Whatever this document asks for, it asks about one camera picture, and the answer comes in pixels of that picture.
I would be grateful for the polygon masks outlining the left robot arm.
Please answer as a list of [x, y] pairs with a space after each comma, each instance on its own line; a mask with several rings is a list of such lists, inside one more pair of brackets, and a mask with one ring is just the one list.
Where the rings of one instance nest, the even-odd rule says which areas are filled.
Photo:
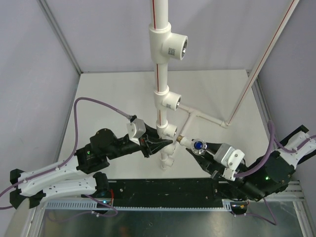
[[148, 126], [140, 131], [132, 128], [121, 138], [116, 137], [110, 129], [100, 129], [87, 145], [74, 149], [64, 161], [35, 171], [12, 170], [10, 182], [14, 190], [9, 194], [9, 202], [13, 208], [18, 208], [28, 199], [29, 207], [34, 208], [60, 197], [104, 197], [109, 193], [110, 186], [102, 170], [110, 165], [110, 160], [136, 152], [149, 158], [172, 143], [172, 140], [161, 138], [156, 129]]

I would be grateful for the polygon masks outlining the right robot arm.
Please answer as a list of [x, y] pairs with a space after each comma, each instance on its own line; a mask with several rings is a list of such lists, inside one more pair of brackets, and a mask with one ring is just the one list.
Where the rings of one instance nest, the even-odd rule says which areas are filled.
[[316, 138], [308, 134], [308, 129], [301, 125], [278, 145], [276, 150], [269, 146], [265, 163], [259, 157], [250, 166], [242, 160], [245, 154], [233, 146], [222, 143], [207, 143], [195, 139], [183, 143], [202, 170], [218, 183], [221, 196], [234, 200], [261, 199], [284, 191], [295, 173], [297, 165], [316, 154]]

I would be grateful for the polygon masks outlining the white PVC pipe frame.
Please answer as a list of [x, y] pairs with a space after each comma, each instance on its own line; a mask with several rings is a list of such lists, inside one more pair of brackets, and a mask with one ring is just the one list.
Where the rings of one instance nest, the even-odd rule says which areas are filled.
[[180, 107], [181, 96], [168, 86], [170, 59], [189, 61], [186, 71], [243, 70], [247, 80], [226, 81], [223, 95], [234, 105], [223, 120], [232, 130], [240, 116], [252, 117], [244, 102], [283, 29], [298, 5], [296, 0], [153, 0], [149, 25], [151, 58], [155, 65], [155, 105], [160, 135], [174, 137], [177, 128], [168, 110]]

